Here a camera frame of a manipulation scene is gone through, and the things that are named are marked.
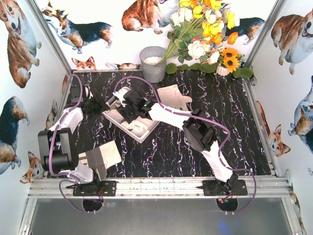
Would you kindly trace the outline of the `white perforated storage basket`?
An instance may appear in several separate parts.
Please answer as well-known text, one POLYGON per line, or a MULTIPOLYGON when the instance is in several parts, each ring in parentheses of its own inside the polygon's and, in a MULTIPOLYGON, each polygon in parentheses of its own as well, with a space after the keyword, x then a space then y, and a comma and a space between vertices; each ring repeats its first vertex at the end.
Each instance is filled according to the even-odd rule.
POLYGON ((113 93, 113 96, 106 102, 109 109, 103 111, 102 114, 112 124, 119 127, 127 135, 132 137, 138 143, 143 143, 147 137, 154 131, 158 126, 159 121, 152 121, 147 118, 137 117, 132 122, 128 123, 126 119, 119 112, 119 108, 123 108, 120 98, 123 98, 131 88, 122 87, 113 93))

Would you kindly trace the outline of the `grey-palm glove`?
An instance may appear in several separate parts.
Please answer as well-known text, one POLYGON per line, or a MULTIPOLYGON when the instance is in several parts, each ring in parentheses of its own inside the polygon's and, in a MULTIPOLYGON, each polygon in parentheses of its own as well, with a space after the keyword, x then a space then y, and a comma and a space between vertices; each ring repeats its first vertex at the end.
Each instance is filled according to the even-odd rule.
POLYGON ((135 120, 128 123, 116 109, 110 110, 108 116, 120 129, 128 134, 132 133, 138 138, 141 138, 143 135, 147 134, 148 131, 151 131, 155 125, 158 125, 157 121, 141 117, 137 117, 135 120))
POLYGON ((107 168, 105 166, 100 147, 80 153, 78 157, 79 161, 81 161, 84 165, 96 171, 100 181, 104 181, 106 179, 107 168))

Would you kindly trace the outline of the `white glove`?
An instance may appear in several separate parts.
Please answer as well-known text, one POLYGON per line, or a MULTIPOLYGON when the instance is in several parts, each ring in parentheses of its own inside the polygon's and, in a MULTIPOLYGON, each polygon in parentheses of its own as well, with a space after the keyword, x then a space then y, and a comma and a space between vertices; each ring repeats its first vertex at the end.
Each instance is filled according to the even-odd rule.
POLYGON ((171 108, 188 111, 187 103, 192 102, 191 97, 181 94, 177 84, 168 87, 158 88, 157 93, 161 103, 171 108))
POLYGON ((99 149, 106 169, 122 162, 122 158, 120 156, 115 141, 105 143, 99 146, 99 149))

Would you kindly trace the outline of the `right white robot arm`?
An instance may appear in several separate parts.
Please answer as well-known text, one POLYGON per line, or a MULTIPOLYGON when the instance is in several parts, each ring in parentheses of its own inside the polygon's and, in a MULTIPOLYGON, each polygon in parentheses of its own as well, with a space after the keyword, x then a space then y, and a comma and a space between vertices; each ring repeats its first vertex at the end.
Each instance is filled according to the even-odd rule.
POLYGON ((175 126, 184 132, 194 150, 200 152, 214 172, 218 186, 230 192, 238 180, 238 175, 230 168, 217 142, 212 123, 200 109, 195 112, 182 111, 166 106, 159 99, 145 99, 137 90, 114 92, 121 103, 118 112, 129 123, 140 118, 160 121, 175 126))

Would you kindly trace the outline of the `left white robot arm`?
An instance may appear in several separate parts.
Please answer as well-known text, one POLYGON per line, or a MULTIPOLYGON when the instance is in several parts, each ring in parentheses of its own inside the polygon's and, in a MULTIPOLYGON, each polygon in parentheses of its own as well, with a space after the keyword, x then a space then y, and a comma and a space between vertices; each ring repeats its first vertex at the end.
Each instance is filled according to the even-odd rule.
POLYGON ((100 114, 106 104, 98 94, 87 87, 70 88, 67 102, 57 122, 47 130, 40 131, 38 143, 42 167, 51 176, 66 176, 78 184, 103 181, 107 170, 101 159, 100 150, 88 153, 88 165, 79 160, 73 133, 84 115, 100 114))

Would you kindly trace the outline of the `grey metal bucket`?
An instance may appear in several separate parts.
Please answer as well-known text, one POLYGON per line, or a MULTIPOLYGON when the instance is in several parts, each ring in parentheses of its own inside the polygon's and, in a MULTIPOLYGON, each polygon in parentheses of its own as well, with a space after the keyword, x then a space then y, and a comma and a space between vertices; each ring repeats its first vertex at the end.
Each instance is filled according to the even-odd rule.
POLYGON ((139 58, 143 77, 150 83, 161 82, 165 77, 166 61, 163 61, 166 50, 159 46, 145 47, 139 58))

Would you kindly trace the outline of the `artificial flower bouquet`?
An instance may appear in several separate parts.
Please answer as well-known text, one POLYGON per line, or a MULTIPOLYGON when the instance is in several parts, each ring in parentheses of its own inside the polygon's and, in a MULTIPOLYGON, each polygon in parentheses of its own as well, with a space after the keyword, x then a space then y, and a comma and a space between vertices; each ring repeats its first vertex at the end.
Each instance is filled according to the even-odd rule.
POLYGON ((161 62, 177 58, 180 63, 199 60, 214 64, 226 31, 239 26, 240 18, 224 0, 180 0, 170 23, 169 44, 161 62))

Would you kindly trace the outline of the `sunflower pot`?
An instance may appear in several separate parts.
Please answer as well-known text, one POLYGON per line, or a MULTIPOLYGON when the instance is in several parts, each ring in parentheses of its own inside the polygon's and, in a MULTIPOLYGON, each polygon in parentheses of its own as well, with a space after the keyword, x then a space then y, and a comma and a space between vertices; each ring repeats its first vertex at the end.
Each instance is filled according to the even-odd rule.
POLYGON ((231 47, 218 49, 219 57, 215 73, 226 76, 233 72, 238 72, 244 64, 245 55, 231 47))

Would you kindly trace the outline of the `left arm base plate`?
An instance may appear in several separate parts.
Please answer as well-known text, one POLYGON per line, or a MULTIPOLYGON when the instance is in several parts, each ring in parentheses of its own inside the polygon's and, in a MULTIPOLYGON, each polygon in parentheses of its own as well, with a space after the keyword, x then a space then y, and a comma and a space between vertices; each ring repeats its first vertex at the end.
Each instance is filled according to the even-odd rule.
POLYGON ((101 181, 99 185, 94 183, 74 184, 73 196, 115 196, 117 181, 101 181))

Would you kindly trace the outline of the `aluminium front rail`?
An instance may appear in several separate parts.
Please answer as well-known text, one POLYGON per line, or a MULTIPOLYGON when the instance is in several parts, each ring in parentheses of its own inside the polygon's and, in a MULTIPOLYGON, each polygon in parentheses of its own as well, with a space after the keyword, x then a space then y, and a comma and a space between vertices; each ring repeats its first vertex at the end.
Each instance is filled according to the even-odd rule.
MULTIPOLYGON (((178 177, 178 178, 117 178, 115 198, 146 199, 146 198, 204 198, 202 186, 210 177, 178 177)), ((250 177, 240 177, 245 181, 242 189, 247 190, 243 198, 252 197, 256 188, 257 198, 288 197, 291 186, 286 178, 256 176, 257 186, 250 177)), ((58 184, 60 179, 34 180, 30 186, 28 198, 61 198, 58 184)))

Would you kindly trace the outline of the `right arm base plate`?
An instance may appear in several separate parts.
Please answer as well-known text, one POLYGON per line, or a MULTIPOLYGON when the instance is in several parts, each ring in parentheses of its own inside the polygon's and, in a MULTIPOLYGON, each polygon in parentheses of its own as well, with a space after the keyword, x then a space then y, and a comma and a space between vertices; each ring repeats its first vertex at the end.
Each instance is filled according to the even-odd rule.
POLYGON ((231 193, 235 196, 248 195, 244 180, 238 180, 233 186, 216 180, 203 180, 198 188, 203 190, 205 196, 227 196, 231 193))

